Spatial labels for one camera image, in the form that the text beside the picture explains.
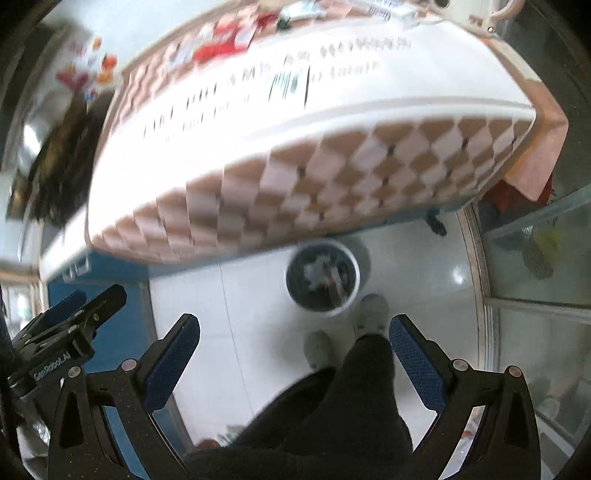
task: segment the checkered mattress pattern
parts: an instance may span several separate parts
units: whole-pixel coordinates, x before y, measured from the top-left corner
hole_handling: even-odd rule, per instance
[[[425,118],[327,131],[191,181],[92,238],[125,258],[179,262],[359,227],[473,197],[531,128],[524,118]]]

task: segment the white tile floor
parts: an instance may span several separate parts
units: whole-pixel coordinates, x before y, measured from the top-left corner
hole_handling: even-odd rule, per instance
[[[457,215],[442,219],[445,238],[417,221],[341,240],[351,247],[361,243],[369,251],[371,267],[358,300],[370,292],[383,294],[392,315],[408,314],[449,357],[476,365],[476,304],[466,247]],[[216,438],[228,425],[247,424],[280,391],[308,374],[303,353],[307,333],[325,330],[340,358],[353,345],[349,312],[327,319],[291,301],[285,270],[293,250],[286,247],[150,282],[160,337],[182,313],[196,315],[201,324],[202,339],[174,390],[194,443]],[[416,445],[434,413],[423,407],[400,364],[395,389]]]

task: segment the white wall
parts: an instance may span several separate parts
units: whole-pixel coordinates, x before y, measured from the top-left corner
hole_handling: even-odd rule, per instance
[[[223,0],[62,0],[47,15],[48,24],[75,23],[103,38],[103,48],[119,65]]]

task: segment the black pants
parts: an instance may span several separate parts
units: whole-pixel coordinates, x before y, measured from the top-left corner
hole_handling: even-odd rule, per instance
[[[386,339],[368,335],[340,370],[279,395],[227,448],[187,458],[196,478],[391,478],[412,453],[394,398]]]

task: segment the screw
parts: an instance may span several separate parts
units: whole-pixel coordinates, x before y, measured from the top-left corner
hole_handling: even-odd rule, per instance
[[[466,370],[468,370],[468,367],[470,366],[470,365],[468,365],[468,362],[466,362],[465,360],[462,360],[461,358],[454,360],[452,365],[453,365],[453,368],[455,368],[456,370],[458,370],[460,372],[465,372]]]
[[[121,364],[121,369],[124,372],[131,372],[137,366],[138,363],[133,358],[128,358]]]
[[[72,367],[68,370],[68,377],[76,378],[78,375],[80,375],[80,372],[82,372],[80,367]]]
[[[511,365],[509,367],[509,373],[511,374],[512,377],[515,377],[515,378],[519,378],[522,375],[521,368],[516,367],[515,365]]]

